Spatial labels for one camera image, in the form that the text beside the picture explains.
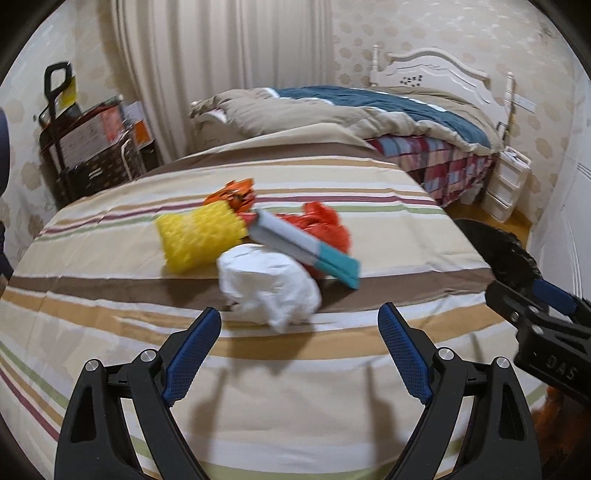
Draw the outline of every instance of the wooden floor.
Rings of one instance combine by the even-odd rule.
[[[530,234],[531,222],[521,213],[514,211],[509,220],[500,223],[495,218],[486,213],[480,205],[462,205],[460,202],[454,202],[445,211],[451,218],[471,218],[488,225],[500,228],[507,232],[517,235],[521,244],[527,246],[527,238]]]

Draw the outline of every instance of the white plastic bag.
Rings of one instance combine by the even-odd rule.
[[[232,319],[267,323],[284,333],[320,307],[320,290],[304,267],[262,245],[228,250],[217,259],[217,270],[221,291],[236,303]]]

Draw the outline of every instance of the red plastic bag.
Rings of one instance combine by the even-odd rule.
[[[320,202],[308,202],[304,204],[303,215],[280,214],[287,222],[314,235],[325,244],[335,247],[346,254],[349,253],[349,231],[341,225],[336,211]]]

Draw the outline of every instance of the comforter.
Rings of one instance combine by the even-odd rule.
[[[479,156],[503,148],[480,109],[450,93],[421,87],[229,90],[198,102],[193,113],[215,109],[223,110],[227,122],[247,138],[333,123],[359,138],[424,135]]]
[[[171,275],[153,220],[202,204],[252,177],[257,206],[335,208],[361,262],[351,292],[321,285],[320,311],[278,335],[223,312],[223,328],[173,415],[211,478],[379,479],[418,421],[379,335],[394,302],[414,327],[466,359],[512,358],[514,329],[484,303],[489,266],[399,167],[336,125],[315,125],[193,155],[59,211],[33,242],[0,301],[0,411],[46,478],[85,362],[129,362],[185,329],[207,306],[225,310],[215,266]],[[544,387],[518,372],[530,404]],[[441,464],[450,469],[469,417],[462,408]],[[157,468],[129,402],[140,464]]]

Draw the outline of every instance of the orange plastic bag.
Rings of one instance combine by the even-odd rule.
[[[255,192],[253,190],[254,180],[245,179],[241,181],[230,181],[226,186],[217,192],[212,193],[203,202],[204,205],[226,200],[232,210],[236,213],[248,212],[255,201]]]

